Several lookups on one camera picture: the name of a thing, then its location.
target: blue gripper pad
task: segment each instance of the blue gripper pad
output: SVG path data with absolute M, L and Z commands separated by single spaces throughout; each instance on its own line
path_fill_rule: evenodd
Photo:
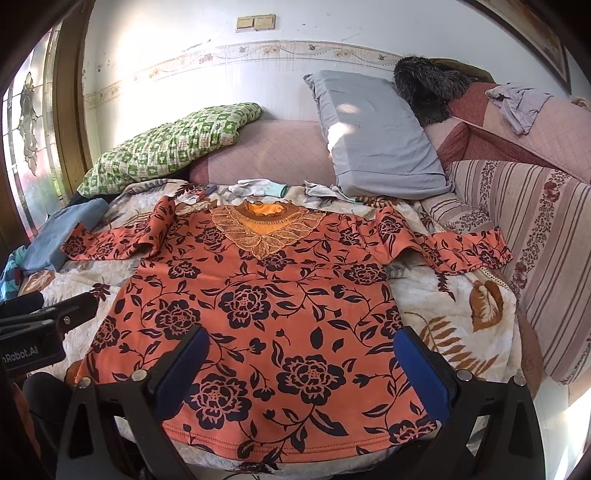
M 445 424 L 452 411 L 450 391 L 427 358 L 430 353 L 410 327 L 405 327 L 394 335 L 394 355 L 418 399 L 429 417 Z
M 189 340 L 170 365 L 154 391 L 154 416 L 156 419 L 168 420 L 178 413 L 184 396 L 201 370 L 208 353 L 209 334 L 205 328 L 199 327 L 193 338 Z

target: metal bolt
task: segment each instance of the metal bolt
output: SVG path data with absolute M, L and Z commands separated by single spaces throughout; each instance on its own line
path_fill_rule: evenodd
M 78 388 L 86 388 L 92 383 L 92 380 L 89 377 L 84 377 L 82 380 L 78 382 Z
M 146 370 L 136 370 L 131 374 L 131 380 L 134 382 L 141 382 L 148 376 L 148 372 Z
M 520 387 L 524 387 L 526 385 L 527 381 L 525 380 L 525 376 L 521 369 L 519 369 L 513 377 L 513 382 L 515 382 Z
M 469 382 L 474 377 L 474 375 L 472 375 L 472 372 L 470 372 L 469 370 L 466 370 L 464 368 L 462 368 L 461 370 L 458 370 L 456 375 L 463 382 Z

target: wallpaper border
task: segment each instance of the wallpaper border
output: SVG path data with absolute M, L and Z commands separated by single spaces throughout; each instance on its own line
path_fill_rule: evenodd
M 132 77 L 84 95 L 87 108 L 95 108 L 121 96 L 125 89 L 139 82 L 154 82 L 179 73 L 221 64 L 277 60 L 324 60 L 362 65 L 393 72 L 401 55 L 346 43 L 308 40 L 272 40 L 210 47 L 162 61 L 139 70 Z

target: blue folded cloth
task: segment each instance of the blue folded cloth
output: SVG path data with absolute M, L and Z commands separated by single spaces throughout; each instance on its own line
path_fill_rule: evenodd
M 27 247 L 18 247 L 8 256 L 6 267 L 4 267 L 4 272 L 2 272 L 2 276 L 0 277 L 1 301 L 17 298 L 22 282 L 21 263 L 26 251 Z
M 50 216 L 22 259 L 21 269 L 25 276 L 44 268 L 58 271 L 67 260 L 60 247 L 74 227 L 82 222 L 89 232 L 93 231 L 108 209 L 109 204 L 106 201 L 94 199 L 64 208 Z

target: window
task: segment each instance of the window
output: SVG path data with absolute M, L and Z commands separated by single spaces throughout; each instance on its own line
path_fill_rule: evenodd
M 12 195 L 29 238 L 68 201 L 53 128 L 53 63 L 60 25 L 35 46 L 2 99 Z

